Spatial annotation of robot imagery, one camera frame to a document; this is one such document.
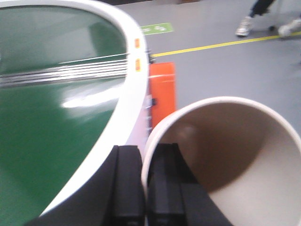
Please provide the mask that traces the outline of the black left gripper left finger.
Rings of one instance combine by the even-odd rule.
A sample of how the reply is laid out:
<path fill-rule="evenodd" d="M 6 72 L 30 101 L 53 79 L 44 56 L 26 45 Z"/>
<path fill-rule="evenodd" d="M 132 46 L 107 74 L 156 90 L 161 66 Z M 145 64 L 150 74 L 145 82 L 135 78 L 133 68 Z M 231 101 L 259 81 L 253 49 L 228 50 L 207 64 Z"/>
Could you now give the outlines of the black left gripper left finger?
<path fill-rule="evenodd" d="M 135 145 L 115 145 L 73 195 L 28 226 L 143 226 L 142 160 Z"/>

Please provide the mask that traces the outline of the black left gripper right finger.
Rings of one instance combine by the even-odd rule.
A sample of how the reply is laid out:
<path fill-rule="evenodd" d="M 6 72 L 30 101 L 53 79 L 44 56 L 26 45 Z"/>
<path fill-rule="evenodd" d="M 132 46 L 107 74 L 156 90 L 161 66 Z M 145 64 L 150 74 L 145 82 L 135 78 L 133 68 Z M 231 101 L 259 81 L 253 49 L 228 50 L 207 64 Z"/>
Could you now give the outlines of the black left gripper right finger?
<path fill-rule="evenodd" d="M 177 144 L 157 145 L 147 182 L 150 226 L 230 226 L 185 162 Z"/>

